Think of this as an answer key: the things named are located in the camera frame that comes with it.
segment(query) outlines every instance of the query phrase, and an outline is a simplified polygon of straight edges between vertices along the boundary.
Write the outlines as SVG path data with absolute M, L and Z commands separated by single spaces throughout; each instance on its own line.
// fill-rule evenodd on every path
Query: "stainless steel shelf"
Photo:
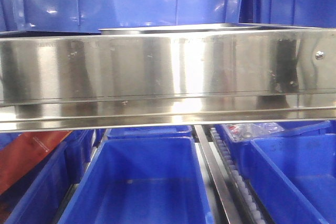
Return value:
M 215 27 L 0 39 L 0 131 L 336 118 L 336 29 Z

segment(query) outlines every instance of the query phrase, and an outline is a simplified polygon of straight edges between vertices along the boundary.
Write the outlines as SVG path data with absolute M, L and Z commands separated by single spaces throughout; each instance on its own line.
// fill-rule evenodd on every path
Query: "metal bar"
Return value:
M 212 180 L 218 193 L 221 208 L 227 219 L 228 224 L 243 224 L 247 223 L 239 214 L 236 205 L 231 197 L 231 194 L 225 184 L 224 178 L 216 158 L 212 153 L 211 147 L 201 125 L 195 125 L 196 134 L 201 144 L 201 150 L 204 155 L 204 160 L 207 164 L 210 179 Z

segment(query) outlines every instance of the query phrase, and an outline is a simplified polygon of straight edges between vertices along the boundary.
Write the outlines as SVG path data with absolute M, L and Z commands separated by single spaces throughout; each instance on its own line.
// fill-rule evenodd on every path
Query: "red plastic bag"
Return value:
M 25 132 L 0 151 L 0 195 L 41 162 L 71 131 Z

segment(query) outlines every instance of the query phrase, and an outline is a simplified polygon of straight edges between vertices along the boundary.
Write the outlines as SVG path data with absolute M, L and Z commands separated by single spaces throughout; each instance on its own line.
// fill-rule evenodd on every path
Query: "plastic bin rim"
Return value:
M 255 136 L 255 137 L 249 137 L 249 138 L 246 138 L 244 140 L 235 140 L 233 138 L 233 135 L 231 133 L 231 131 L 229 130 L 229 128 L 227 127 L 226 124 L 223 124 L 223 129 L 224 131 L 226 132 L 226 134 L 231 138 L 231 141 L 233 143 L 241 143 L 241 142 L 249 142 L 251 140 L 262 140 L 262 139 L 265 139 L 265 138 L 274 138 L 274 137 L 300 137 L 299 135 L 288 135 L 288 134 L 284 134 L 283 136 L 277 136 L 276 133 L 281 133 L 281 132 L 294 132 L 296 129 L 301 129 L 302 133 L 305 133 L 305 132 L 310 132 L 310 131 L 314 131 L 314 130 L 321 130 L 321 129 L 326 129 L 326 128 L 329 128 L 332 126 L 332 123 L 330 120 L 325 120 L 325 121 L 322 121 L 322 122 L 318 122 L 316 124 L 311 124 L 311 125 L 304 125 L 304 126 L 300 126 L 300 127 L 297 127 L 297 128 L 292 128 L 292 129 L 289 129 L 289 130 L 286 130 L 284 129 L 284 131 L 280 131 L 280 132 L 275 132 L 275 133 L 269 133 L 269 134 L 265 134 L 265 135 L 261 135 L 261 136 Z

